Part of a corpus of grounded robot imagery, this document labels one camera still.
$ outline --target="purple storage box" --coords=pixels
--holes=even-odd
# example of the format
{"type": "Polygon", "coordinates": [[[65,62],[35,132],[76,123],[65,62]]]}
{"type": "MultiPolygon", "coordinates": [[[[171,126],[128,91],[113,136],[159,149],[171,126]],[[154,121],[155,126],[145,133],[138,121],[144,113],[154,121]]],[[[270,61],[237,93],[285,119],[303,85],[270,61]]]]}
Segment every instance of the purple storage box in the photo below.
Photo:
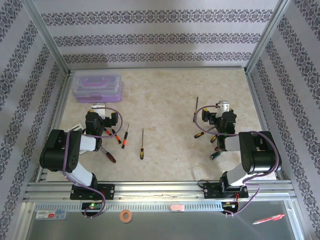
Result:
{"type": "Polygon", "coordinates": [[[75,76],[72,93],[79,103],[115,103],[121,101],[119,74],[75,76]]]}

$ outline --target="purple cable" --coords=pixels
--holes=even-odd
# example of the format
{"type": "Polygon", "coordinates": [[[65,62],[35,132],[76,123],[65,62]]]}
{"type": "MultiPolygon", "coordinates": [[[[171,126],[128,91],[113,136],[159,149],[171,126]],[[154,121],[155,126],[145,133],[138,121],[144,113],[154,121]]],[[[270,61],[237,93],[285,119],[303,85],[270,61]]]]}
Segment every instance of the purple cable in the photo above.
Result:
{"type": "MultiPolygon", "coordinates": [[[[88,136],[88,137],[94,137],[94,138],[98,138],[98,139],[104,139],[104,138],[111,138],[111,137],[113,137],[114,135],[116,135],[116,134],[121,130],[122,125],[123,125],[123,118],[122,118],[121,113],[118,112],[117,110],[111,108],[111,107],[97,107],[97,108],[95,108],[95,109],[109,109],[109,110],[115,111],[115,112],[118,113],[118,115],[120,116],[121,124],[120,124],[120,127],[119,127],[118,131],[116,131],[113,135],[109,135],[109,136],[86,135],[86,136],[88,136]]],[[[64,148],[64,159],[63,159],[63,167],[62,167],[62,174],[65,176],[65,178],[66,178],[69,182],[75,184],[76,186],[80,186],[80,187],[82,187],[82,188],[91,190],[91,191],[93,191],[93,192],[95,192],[95,193],[97,193],[97,194],[100,194],[100,195],[102,196],[102,207],[101,207],[100,211],[98,211],[95,215],[90,216],[90,218],[93,219],[93,218],[96,218],[96,217],[98,217],[99,215],[101,215],[101,214],[103,213],[103,211],[104,211],[104,209],[105,209],[105,206],[106,206],[106,198],[105,198],[105,196],[102,194],[102,192],[100,192],[100,191],[98,191],[98,190],[96,190],[96,189],[94,189],[94,188],[92,188],[92,187],[89,187],[89,186],[85,186],[85,185],[83,185],[83,184],[80,184],[80,183],[78,183],[78,182],[76,182],[76,181],[74,181],[74,180],[72,180],[72,179],[70,179],[70,178],[68,177],[67,172],[66,172],[66,167],[67,167],[67,158],[68,158],[68,149],[69,149],[70,133],[71,133],[71,130],[68,131],[68,133],[67,133],[67,135],[66,135],[65,148],[64,148]]],[[[86,208],[86,209],[84,210],[84,213],[83,213],[85,218],[87,217],[87,215],[86,215],[87,210],[88,210],[88,208],[86,208]]]]}
{"type": "MultiPolygon", "coordinates": [[[[208,105],[208,106],[204,106],[204,107],[201,107],[198,109],[198,111],[196,111],[195,115],[194,115],[194,123],[195,125],[201,129],[203,132],[207,133],[207,134],[214,134],[214,135],[225,135],[225,136],[237,136],[238,134],[228,134],[228,133],[219,133],[219,132],[210,132],[210,131],[207,131],[207,130],[204,130],[202,127],[199,126],[199,124],[197,123],[197,114],[200,110],[202,109],[205,109],[205,108],[218,108],[218,106],[216,105],[208,105]]],[[[257,135],[260,135],[261,137],[263,137],[272,147],[273,151],[274,151],[274,154],[275,154],[275,164],[273,166],[273,168],[271,169],[271,171],[267,172],[267,173],[264,173],[264,174],[255,174],[253,176],[250,176],[250,177],[247,177],[246,179],[244,179],[242,181],[242,183],[246,186],[253,186],[253,187],[258,187],[258,190],[256,191],[256,193],[246,202],[246,204],[241,208],[239,209],[237,212],[232,212],[232,211],[229,211],[229,210],[223,210],[224,212],[226,213],[229,213],[231,216],[235,216],[239,213],[241,213],[251,202],[252,200],[257,196],[257,194],[260,192],[261,190],[261,186],[259,184],[247,184],[248,181],[256,178],[256,177],[264,177],[264,176],[268,176],[272,173],[274,173],[276,171],[276,169],[278,168],[279,166],[279,153],[278,153],[278,150],[276,148],[276,146],[274,145],[274,143],[264,134],[262,134],[261,132],[258,132],[258,131],[250,131],[250,133],[253,133],[253,134],[257,134],[257,135]]]]}

